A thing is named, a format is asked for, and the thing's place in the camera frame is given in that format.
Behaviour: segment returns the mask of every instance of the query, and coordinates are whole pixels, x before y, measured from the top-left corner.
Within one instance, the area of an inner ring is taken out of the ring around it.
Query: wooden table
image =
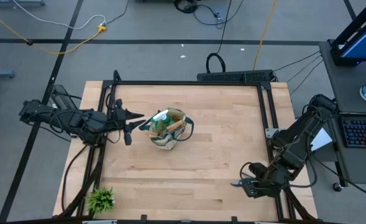
[[[98,107],[101,85],[86,82],[81,109]],[[295,117],[286,83],[272,83],[272,93],[278,124],[287,128]],[[117,144],[107,143],[100,187],[113,189],[116,207],[96,218],[138,220],[146,214],[149,220],[278,220],[274,198],[248,198],[230,185],[245,162],[268,164],[255,86],[118,85],[116,96],[124,108],[145,118],[166,107],[181,109],[195,122],[195,130],[189,141],[171,151],[156,148],[138,129],[132,133],[131,146],[125,146],[123,136]],[[109,134],[113,141],[117,137],[118,132]],[[66,166],[82,147],[79,139],[72,140]],[[88,150],[68,173],[67,205],[82,185],[87,156]],[[309,184],[305,167],[293,183]],[[316,217],[311,188],[292,191]],[[281,197],[288,217],[285,196]],[[61,186],[54,208],[54,214],[59,213]]]

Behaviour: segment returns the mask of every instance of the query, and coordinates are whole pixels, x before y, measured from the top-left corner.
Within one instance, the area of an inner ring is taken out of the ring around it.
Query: yellow extension cord
[[[26,39],[25,37],[23,37],[22,35],[20,35],[17,31],[15,31],[12,27],[8,26],[1,18],[0,18],[0,23],[2,25],[4,25],[6,28],[8,28],[13,34],[15,34],[16,36],[18,36],[20,39],[24,40],[25,42],[29,43],[29,40]],[[71,50],[67,50],[65,52],[52,52],[52,51],[49,51],[41,46],[36,46],[36,45],[32,45],[33,47],[35,48],[38,48],[40,50],[43,50],[44,52],[46,53],[49,53],[49,54],[54,54],[54,55],[61,55],[61,54],[67,54],[67,53],[70,53],[74,50],[76,50],[78,47],[80,47],[82,44],[84,43],[87,43],[91,40],[93,40],[94,38],[96,38],[101,32],[105,31],[107,28],[105,26],[98,26],[98,31],[95,35],[93,35],[92,37],[90,37],[89,39],[83,41],[82,43],[78,44],[77,46],[75,46],[74,48],[72,48]]]
[[[272,9],[271,9],[270,15],[268,15],[267,23],[265,24],[265,27],[264,27],[264,31],[263,31],[262,38],[260,40],[260,44],[258,45],[258,49],[257,49],[256,57],[255,57],[255,63],[253,64],[253,70],[255,70],[255,68],[256,68],[257,57],[260,53],[260,49],[262,48],[263,39],[265,37],[265,33],[267,33],[268,25],[270,24],[271,17],[274,14],[276,4],[277,4],[277,0],[274,0],[274,3],[272,4]]]

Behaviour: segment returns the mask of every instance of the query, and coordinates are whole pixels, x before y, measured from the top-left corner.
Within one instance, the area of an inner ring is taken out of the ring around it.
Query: keyboard
[[[257,83],[270,82],[274,79],[272,70],[255,70],[241,72],[200,73],[196,76],[202,82],[236,82]]]
[[[366,116],[342,117],[341,126],[347,147],[366,147]]]

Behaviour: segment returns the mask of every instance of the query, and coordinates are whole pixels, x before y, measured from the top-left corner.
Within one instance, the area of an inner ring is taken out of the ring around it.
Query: white paper
[[[317,136],[315,136],[315,138],[311,142],[311,144],[313,145],[311,147],[311,151],[315,151],[315,150],[319,149],[320,147],[323,147],[324,145],[326,145],[330,142],[332,142],[331,137],[327,134],[325,129],[322,128],[319,131],[319,133],[317,134]]]

